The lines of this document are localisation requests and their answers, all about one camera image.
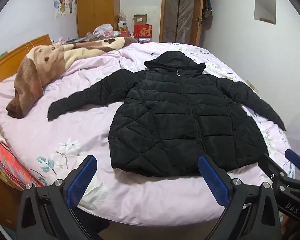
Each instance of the red box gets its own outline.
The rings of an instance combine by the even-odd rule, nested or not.
[[[151,24],[135,25],[133,35],[135,38],[152,38],[152,25]]]
[[[130,37],[129,31],[121,31],[119,37]]]

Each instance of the blue gripper pad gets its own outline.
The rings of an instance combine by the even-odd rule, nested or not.
[[[88,155],[79,167],[65,178],[63,196],[69,209],[77,206],[97,171],[97,159]]]
[[[300,156],[291,149],[286,150],[284,156],[300,170]]]
[[[224,184],[212,165],[215,166],[216,169],[219,168],[210,159],[210,162],[212,162],[211,165],[207,160],[208,158],[210,159],[208,156],[206,158],[204,156],[199,158],[199,171],[209,186],[209,189],[211,190],[218,204],[227,208],[227,206],[230,204],[229,189]]]

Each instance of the cartoon girl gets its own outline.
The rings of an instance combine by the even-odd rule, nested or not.
[[[59,0],[59,1],[60,1],[60,12],[62,16],[62,13],[63,15],[65,15],[66,0]]]

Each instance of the cartoon boy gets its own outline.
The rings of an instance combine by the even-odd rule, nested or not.
[[[68,0],[69,1],[69,10],[70,10],[70,13],[72,13],[72,1],[73,0]]]

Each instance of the jacket sleeve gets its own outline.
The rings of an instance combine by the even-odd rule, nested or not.
[[[66,112],[78,110],[85,105],[104,106],[124,100],[129,90],[144,79],[144,72],[133,73],[120,69],[83,91],[53,102],[48,110],[48,120],[56,119]]]
[[[243,82],[233,82],[227,78],[218,78],[213,75],[208,75],[209,78],[216,82],[218,89],[220,89],[226,96],[231,98],[234,102],[243,104],[257,114],[266,119],[276,123],[282,130],[286,130],[283,121],[273,108],[264,100],[262,100],[249,86]]]

